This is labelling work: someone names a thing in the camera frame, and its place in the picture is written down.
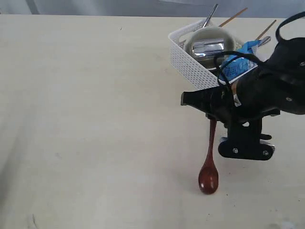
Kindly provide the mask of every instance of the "wooden chopstick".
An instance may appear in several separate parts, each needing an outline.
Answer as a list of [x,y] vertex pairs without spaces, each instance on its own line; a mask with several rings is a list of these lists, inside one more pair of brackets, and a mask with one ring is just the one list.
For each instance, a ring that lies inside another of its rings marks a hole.
[[225,22],[221,23],[219,25],[219,27],[223,27],[225,24],[229,23],[230,21],[232,21],[234,18],[236,18],[238,15],[242,14],[244,11],[246,11],[248,9],[248,7],[244,8],[243,10],[239,11],[237,14],[235,14],[234,16],[230,17],[228,20],[226,20]]
[[275,22],[276,20],[274,20],[255,40],[259,40],[271,28],[271,26],[273,26]]

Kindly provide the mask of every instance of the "white table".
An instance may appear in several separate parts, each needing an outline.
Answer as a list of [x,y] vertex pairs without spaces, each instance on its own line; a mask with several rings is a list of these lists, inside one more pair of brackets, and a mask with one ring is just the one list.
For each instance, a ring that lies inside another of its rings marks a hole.
[[[208,121],[180,106],[193,87],[167,39],[197,20],[0,16],[0,228],[31,214],[39,229],[304,228],[304,116],[264,118],[277,147],[266,162],[221,157],[218,124],[220,185],[200,192]],[[246,41],[272,20],[226,28]],[[304,31],[299,20],[282,34]]]

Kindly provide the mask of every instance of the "brown spoon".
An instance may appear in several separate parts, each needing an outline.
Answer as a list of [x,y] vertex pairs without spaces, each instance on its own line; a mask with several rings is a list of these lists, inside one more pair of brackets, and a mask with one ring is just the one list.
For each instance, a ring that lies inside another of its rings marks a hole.
[[218,171],[213,160],[213,143],[216,130],[216,119],[210,120],[209,149],[205,162],[199,172],[198,184],[200,190],[205,194],[212,194],[218,188]]

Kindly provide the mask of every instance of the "white plastic basket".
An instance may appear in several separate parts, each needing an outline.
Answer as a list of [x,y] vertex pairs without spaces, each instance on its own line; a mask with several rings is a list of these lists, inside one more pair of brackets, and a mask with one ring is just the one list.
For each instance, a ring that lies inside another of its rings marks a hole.
[[[180,42],[180,37],[202,28],[204,21],[200,20],[193,24],[182,27],[168,35],[171,40],[171,64],[179,71],[197,90],[218,86],[217,78],[209,70],[204,68],[195,59],[183,50],[185,41]],[[235,38],[236,44],[242,46],[244,43]]]

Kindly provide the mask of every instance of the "blue package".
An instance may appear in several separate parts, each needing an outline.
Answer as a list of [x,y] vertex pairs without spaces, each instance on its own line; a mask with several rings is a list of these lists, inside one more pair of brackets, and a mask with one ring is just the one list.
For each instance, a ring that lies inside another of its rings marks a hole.
[[[246,54],[254,54],[253,49],[255,49],[259,43],[260,43],[260,41],[246,42],[240,49],[238,49],[236,51],[246,53]],[[230,55],[227,59],[225,59],[225,61],[222,63],[221,66],[224,66],[227,62],[229,62],[234,57],[235,57],[235,55]],[[226,76],[226,78],[228,79],[228,81],[231,81],[231,80],[235,79],[237,76],[254,68],[255,66],[256,66],[255,63],[253,63],[245,58],[239,58],[239,59],[231,62],[228,66],[226,66],[223,69],[223,73]]]

